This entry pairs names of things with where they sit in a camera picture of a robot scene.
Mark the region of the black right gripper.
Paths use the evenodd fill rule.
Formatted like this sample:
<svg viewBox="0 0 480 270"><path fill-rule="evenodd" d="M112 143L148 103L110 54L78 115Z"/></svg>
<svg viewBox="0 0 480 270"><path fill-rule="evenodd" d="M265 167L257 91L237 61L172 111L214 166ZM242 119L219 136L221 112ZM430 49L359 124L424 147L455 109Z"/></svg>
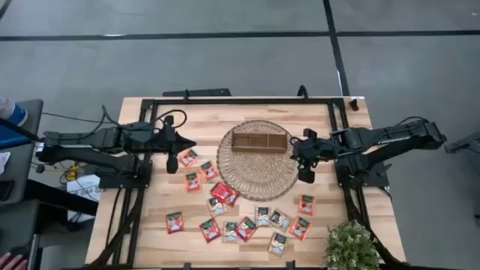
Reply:
<svg viewBox="0 0 480 270"><path fill-rule="evenodd" d="M319 139L317 132L310 128L303 130L305 139L299 139L294 144L292 159L297 162L298 179L302 182L313 184L315 173L312 171L320 161L328 161L332 156L331 148L324 139Z"/></svg>

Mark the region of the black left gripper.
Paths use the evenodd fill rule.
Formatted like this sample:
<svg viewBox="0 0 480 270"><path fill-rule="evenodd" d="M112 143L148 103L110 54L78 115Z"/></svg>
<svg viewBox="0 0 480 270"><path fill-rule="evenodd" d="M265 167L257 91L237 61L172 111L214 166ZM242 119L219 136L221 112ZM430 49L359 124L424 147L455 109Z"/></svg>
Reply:
<svg viewBox="0 0 480 270"><path fill-rule="evenodd" d="M163 119L163 127L157 133L154 133L152 138L152 152L167 154L166 171L169 174L175 174L179 168L177 160L178 151L176 147L176 132L173 124L174 117L172 115L167 115ZM178 150L180 152L197 145L196 141L185 138L182 135L179 135L178 139L181 142L178 145Z"/></svg>

